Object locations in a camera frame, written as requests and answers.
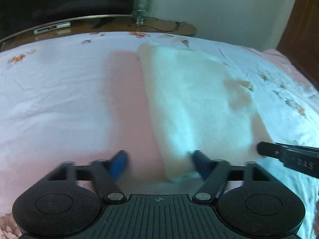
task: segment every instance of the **wooden door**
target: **wooden door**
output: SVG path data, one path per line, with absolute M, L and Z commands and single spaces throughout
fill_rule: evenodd
M 277 49 L 319 88 L 319 0 L 296 0 Z

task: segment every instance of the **folded towel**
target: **folded towel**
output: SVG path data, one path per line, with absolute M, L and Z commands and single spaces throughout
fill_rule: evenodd
M 249 85 L 232 79 L 217 57 L 144 43 L 138 49 L 154 134 L 168 179 L 194 177 L 190 154 L 234 165 L 260 158 L 271 141 Z

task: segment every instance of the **television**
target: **television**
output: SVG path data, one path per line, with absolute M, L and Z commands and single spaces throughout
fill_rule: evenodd
M 77 19 L 131 16 L 134 0 L 0 0 L 0 42 Z

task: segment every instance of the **bedsheet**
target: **bedsheet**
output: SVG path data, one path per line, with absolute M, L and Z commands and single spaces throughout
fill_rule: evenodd
M 0 216 L 10 222 L 18 195 L 62 161 L 87 164 L 130 154 L 124 193 L 189 193 L 200 180 L 170 183 L 154 138 L 136 50 L 154 41 L 219 57 L 234 78 L 253 83 L 255 101 L 275 142 L 319 147 L 319 117 L 305 89 L 272 63 L 230 44 L 160 33 L 88 33 L 39 41 L 0 53 Z M 303 200 L 299 231 L 311 238 L 319 182 L 260 163 Z M 15 229 L 0 220 L 3 236 Z

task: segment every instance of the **screw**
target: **screw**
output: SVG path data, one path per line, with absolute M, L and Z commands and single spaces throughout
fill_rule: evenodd
M 195 198 L 201 201 L 209 200 L 211 196 L 208 193 L 200 192 L 195 195 Z
M 113 192 L 107 196 L 110 200 L 119 201 L 124 198 L 124 195 L 119 192 Z

